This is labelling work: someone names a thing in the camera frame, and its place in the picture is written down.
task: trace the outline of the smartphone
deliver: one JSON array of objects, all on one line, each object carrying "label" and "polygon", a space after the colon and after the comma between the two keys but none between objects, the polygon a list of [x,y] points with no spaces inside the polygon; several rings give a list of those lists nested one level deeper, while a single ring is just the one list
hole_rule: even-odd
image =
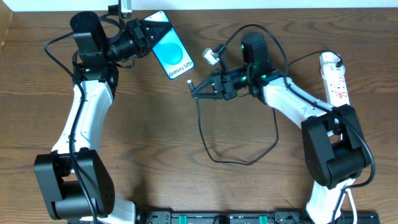
[{"label": "smartphone", "polygon": [[[168,22],[169,18],[164,11],[159,11],[144,20]],[[177,78],[195,66],[174,27],[152,48],[152,51],[169,79]]]}]

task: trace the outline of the phone screen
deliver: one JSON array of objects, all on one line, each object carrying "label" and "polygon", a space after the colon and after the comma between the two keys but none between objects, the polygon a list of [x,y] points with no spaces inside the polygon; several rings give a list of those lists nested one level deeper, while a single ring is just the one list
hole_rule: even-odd
[{"label": "phone screen", "polygon": [[[156,12],[144,20],[169,21],[164,11]],[[152,51],[170,79],[179,77],[195,66],[174,27],[152,48]]]}]

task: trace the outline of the wooden surface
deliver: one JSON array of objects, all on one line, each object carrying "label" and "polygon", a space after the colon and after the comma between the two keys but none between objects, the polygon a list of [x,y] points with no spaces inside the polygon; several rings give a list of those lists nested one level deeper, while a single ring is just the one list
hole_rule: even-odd
[{"label": "wooden surface", "polygon": [[0,53],[11,23],[12,11],[0,0]]},{"label": "wooden surface", "polygon": [[[134,12],[146,17],[151,11]],[[169,80],[155,57],[120,70],[115,101],[104,123],[100,156],[116,193],[141,206],[174,210],[274,210],[302,208],[313,180],[304,163],[299,128],[277,114],[280,141],[251,167],[215,164],[197,128],[195,84],[212,69],[201,58],[248,23],[266,26],[289,60],[331,48],[345,61],[352,105],[376,160],[374,182],[353,190],[358,210],[375,210],[382,223],[398,219],[398,11],[397,9],[295,9],[167,11],[196,67]],[[43,50],[70,32],[74,12],[17,13],[0,56],[0,223],[64,223],[49,218],[33,171],[36,155],[49,153],[72,104],[68,75]],[[108,35],[114,29],[108,29]],[[241,63],[239,37],[229,46],[230,65]],[[76,44],[50,50],[70,67]],[[282,66],[277,47],[269,50]],[[317,57],[292,67],[295,82],[325,99]],[[255,158],[275,138],[271,109],[251,97],[202,101],[203,131],[212,153]],[[368,178],[365,169],[357,182]]]}]

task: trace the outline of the white wall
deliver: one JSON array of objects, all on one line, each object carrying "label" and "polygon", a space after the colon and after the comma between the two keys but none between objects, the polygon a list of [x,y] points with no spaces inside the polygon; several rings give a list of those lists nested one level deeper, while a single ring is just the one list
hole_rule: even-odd
[{"label": "white wall", "polygon": [[[118,0],[3,0],[14,12],[107,10]],[[398,7],[398,0],[132,0],[146,9],[277,9],[328,7]]]}]

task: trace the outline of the green component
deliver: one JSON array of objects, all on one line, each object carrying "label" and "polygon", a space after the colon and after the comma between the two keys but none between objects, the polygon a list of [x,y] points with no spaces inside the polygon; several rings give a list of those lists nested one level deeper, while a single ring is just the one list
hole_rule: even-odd
[{"label": "green component", "polygon": [[268,224],[268,218],[265,215],[259,217],[260,224]]},{"label": "green component", "polygon": [[180,215],[178,217],[178,224],[187,224],[187,216],[186,215]]}]

